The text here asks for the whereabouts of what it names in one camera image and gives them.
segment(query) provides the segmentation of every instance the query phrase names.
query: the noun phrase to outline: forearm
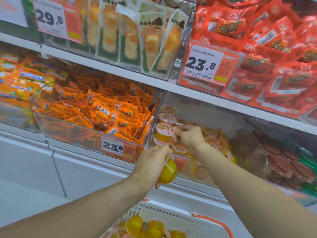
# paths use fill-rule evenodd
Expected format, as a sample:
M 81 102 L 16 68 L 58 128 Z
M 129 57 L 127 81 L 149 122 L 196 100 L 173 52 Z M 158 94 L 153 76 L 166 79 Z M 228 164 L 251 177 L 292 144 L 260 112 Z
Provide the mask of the forearm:
M 196 157 L 254 238 L 315 237 L 317 217 L 279 189 L 227 160 L 208 144 Z
M 130 176 L 108 188 L 0 229 L 6 238 L 97 238 L 147 194 Z

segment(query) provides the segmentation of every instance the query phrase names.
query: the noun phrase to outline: price number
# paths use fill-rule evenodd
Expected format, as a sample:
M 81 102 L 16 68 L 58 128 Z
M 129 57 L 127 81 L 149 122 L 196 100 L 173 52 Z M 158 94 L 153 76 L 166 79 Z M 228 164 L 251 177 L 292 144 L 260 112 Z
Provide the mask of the price number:
M 223 52 L 193 45 L 183 74 L 214 81 L 214 76 L 223 57 Z
M 101 148 L 117 155 L 123 156 L 124 143 L 118 140 L 101 136 Z
M 203 59 L 198 59 L 198 64 L 197 66 L 194 66 L 194 64 L 196 64 L 197 59 L 195 57 L 189 57 L 188 58 L 188 63 L 186 64 L 186 67 L 191 68 L 191 69 L 196 69 L 197 71 L 203 71 L 204 70 L 204 64 L 207 62 L 206 60 Z M 216 68 L 216 64 L 214 62 L 212 62 L 209 66 L 210 70 L 214 70 Z
M 33 0 L 33 6 L 39 31 L 68 38 L 62 4 L 52 0 Z

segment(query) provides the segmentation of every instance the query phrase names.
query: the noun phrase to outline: pile of red snack packages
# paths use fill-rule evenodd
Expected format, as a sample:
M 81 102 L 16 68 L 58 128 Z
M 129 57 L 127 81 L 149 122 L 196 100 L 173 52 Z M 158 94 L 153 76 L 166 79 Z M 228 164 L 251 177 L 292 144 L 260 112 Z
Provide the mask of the pile of red snack packages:
M 225 87 L 187 77 L 191 88 L 292 118 L 311 110 L 317 105 L 317 17 L 300 18 L 291 5 L 282 0 L 198 0 L 191 40 L 245 58 Z

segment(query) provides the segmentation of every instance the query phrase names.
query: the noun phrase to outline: pile of orange snack packages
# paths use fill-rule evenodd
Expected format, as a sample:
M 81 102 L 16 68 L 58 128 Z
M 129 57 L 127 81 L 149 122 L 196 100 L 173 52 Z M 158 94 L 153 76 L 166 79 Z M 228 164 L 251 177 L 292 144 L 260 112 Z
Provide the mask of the pile of orange snack packages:
M 311 110 L 317 104 L 317 16 L 309 1 L 287 1 L 198 0 L 191 42 L 241 58 L 225 87 L 193 77 L 196 84 L 182 77 L 180 84 L 292 118 Z
M 104 133 L 143 145 L 161 98 L 159 95 L 154 101 L 154 94 L 155 90 L 144 84 L 85 68 L 68 78 L 65 85 L 55 83 L 51 96 L 43 90 L 38 97 L 40 108 L 33 107 L 33 112 L 55 118 L 45 118 L 46 133 L 67 143 L 102 150 Z M 35 116 L 42 127 L 42 116 Z

